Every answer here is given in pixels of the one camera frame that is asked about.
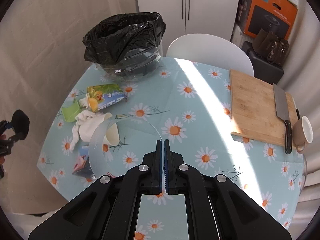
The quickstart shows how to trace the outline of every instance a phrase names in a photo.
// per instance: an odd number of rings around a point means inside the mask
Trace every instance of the curtain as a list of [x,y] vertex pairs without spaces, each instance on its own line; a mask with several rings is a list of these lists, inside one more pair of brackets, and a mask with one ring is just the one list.
[[13,212],[35,214],[66,200],[36,167],[61,104],[90,65],[83,36],[101,20],[136,11],[135,0],[14,0],[0,22],[0,120],[30,118],[26,140],[6,157]]
[[313,142],[305,150],[307,179],[289,227],[296,239],[320,205],[320,22],[306,0],[299,0],[298,14],[289,37],[290,53],[279,84],[290,93],[313,128]]

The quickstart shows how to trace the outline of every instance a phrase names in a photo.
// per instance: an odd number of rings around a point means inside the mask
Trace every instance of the cutting board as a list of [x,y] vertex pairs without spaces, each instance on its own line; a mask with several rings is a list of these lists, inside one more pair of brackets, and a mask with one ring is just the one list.
[[[284,122],[276,116],[273,86],[230,70],[231,134],[284,146]],[[286,93],[291,125],[298,117],[292,96]]]

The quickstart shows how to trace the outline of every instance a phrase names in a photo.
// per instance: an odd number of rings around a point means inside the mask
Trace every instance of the garbage bag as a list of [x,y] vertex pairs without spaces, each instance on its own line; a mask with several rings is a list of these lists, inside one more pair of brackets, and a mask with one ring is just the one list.
[[116,65],[132,49],[158,47],[165,28],[161,15],[155,12],[111,16],[84,36],[84,59],[101,65]]

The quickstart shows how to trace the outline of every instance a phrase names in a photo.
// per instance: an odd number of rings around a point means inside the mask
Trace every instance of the silver bolt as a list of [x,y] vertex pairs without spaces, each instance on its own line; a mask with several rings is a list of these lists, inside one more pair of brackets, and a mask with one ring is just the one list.
[[140,171],[147,171],[149,169],[148,165],[145,165],[145,164],[141,164],[139,166],[139,170]]
[[110,182],[110,177],[108,177],[108,176],[103,176],[103,177],[100,178],[100,182],[101,182],[102,184],[107,184],[107,183]]
[[225,182],[226,180],[227,180],[226,176],[223,176],[223,175],[217,176],[217,181],[219,181],[219,182]]
[[180,164],[179,165],[179,170],[181,171],[186,171],[187,169],[189,169],[189,166],[186,164]]

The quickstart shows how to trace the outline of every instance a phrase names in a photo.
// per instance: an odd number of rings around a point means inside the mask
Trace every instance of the cabinet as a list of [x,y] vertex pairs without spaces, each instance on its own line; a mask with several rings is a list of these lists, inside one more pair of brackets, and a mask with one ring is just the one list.
[[230,41],[239,0],[138,0],[141,12],[158,12],[167,29],[164,55],[178,37],[206,33]]

